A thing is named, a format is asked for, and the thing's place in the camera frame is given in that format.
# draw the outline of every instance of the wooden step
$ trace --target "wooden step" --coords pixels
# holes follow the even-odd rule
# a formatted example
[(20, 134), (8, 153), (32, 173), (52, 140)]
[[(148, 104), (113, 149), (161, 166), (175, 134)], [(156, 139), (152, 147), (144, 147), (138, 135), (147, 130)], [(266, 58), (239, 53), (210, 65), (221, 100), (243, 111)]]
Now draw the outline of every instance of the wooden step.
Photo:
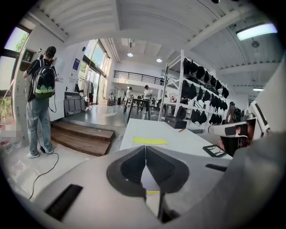
[(53, 141), (68, 148), (97, 157), (105, 155), (111, 145), (111, 141), (90, 139), (85, 136), (74, 135), (71, 132), (61, 131), (57, 128), (51, 129), (51, 138)]
[(82, 137), (87, 137), (89, 139), (98, 139), (109, 142), (112, 141), (115, 135), (114, 131), (112, 130), (85, 127), (72, 123), (66, 123), (63, 121), (52, 124), (52, 127), (61, 130), (65, 133), (71, 133), (76, 136), (82, 136)]

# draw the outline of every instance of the jeans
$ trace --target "jeans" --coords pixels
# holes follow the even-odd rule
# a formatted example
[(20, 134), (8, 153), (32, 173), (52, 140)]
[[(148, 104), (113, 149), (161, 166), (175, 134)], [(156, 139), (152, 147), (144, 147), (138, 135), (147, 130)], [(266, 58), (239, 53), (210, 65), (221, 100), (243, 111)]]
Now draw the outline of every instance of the jeans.
[(37, 155), (37, 127), (38, 121), (40, 121), (42, 126), (42, 135), (44, 146), (50, 152), (52, 151), (52, 144), (50, 142), (50, 117), (49, 117), (49, 99), (33, 99), (27, 103), (26, 106), (26, 117), (28, 123), (28, 135), (30, 143), (30, 153), (32, 155)]
[(143, 110), (143, 107), (144, 107), (144, 105), (146, 106), (146, 112), (148, 111), (148, 108), (149, 108), (149, 106), (147, 105), (147, 103), (149, 103), (150, 102), (150, 100), (149, 99), (143, 99), (143, 100), (146, 100), (146, 102), (142, 102), (142, 103), (144, 103), (144, 104), (142, 104), (142, 107), (141, 107), (141, 111)]

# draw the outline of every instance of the balcony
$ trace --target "balcony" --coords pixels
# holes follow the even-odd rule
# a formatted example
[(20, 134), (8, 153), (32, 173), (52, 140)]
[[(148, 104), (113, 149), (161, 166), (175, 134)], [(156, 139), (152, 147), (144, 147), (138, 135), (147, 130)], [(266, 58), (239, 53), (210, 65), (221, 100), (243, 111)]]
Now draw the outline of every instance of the balcony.
[(146, 82), (155, 85), (164, 85), (164, 79), (134, 72), (114, 71), (114, 78)]

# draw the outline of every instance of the recessed light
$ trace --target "recessed light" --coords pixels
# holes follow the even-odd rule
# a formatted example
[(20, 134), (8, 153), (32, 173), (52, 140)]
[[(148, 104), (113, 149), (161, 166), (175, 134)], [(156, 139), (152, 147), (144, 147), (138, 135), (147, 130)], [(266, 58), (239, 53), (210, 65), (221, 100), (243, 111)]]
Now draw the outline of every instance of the recessed light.
[(255, 26), (251, 26), (245, 28), (243, 30), (239, 30), (236, 32), (236, 35), (240, 41), (243, 41), (248, 38), (253, 38), (256, 36), (264, 35), (264, 34), (272, 34), (277, 33), (277, 29), (272, 23), (269, 24), (258, 24)]
[(263, 88), (253, 88), (254, 91), (263, 91)]

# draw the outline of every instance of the cap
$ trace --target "cap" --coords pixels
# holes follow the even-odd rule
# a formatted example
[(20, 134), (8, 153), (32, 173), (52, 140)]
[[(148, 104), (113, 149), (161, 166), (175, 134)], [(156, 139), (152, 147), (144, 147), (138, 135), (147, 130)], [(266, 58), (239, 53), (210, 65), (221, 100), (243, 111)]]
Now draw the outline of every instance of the cap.
[(57, 49), (54, 46), (50, 46), (46, 49), (46, 54), (49, 53), (50, 55), (55, 55)]

